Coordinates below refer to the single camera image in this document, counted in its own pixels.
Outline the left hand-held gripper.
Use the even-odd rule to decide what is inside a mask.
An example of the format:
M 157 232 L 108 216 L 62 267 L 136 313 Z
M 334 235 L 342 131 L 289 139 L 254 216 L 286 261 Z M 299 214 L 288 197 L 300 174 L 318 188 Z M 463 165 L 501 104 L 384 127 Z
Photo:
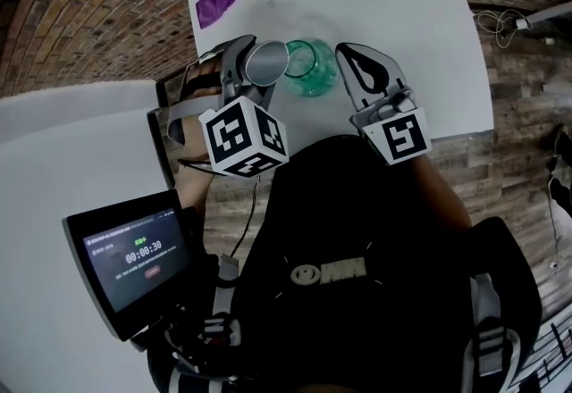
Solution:
M 222 83 L 242 83 L 247 53 L 254 35 L 227 42 L 221 66 Z M 287 163 L 290 153 L 284 124 L 267 109 L 276 83 L 243 85 L 243 96 L 198 115 L 204 133 L 211 170 L 225 176 L 252 178 Z

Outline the person's left hand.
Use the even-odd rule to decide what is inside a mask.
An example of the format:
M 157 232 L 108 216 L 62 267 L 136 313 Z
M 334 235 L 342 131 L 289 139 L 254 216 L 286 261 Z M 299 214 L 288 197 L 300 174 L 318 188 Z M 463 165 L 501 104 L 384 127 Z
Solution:
M 180 104 L 185 114 L 201 114 L 220 104 L 222 57 L 215 56 L 194 65 L 183 78 Z

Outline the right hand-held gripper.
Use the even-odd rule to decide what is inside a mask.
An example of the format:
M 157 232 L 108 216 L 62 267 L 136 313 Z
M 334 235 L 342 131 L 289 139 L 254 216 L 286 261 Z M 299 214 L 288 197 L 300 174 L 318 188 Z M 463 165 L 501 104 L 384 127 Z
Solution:
M 351 124 L 388 165 L 432 151 L 423 108 L 395 60 L 371 46 L 339 43 L 335 57 L 345 88 L 359 112 Z M 389 97 L 392 89 L 396 92 Z

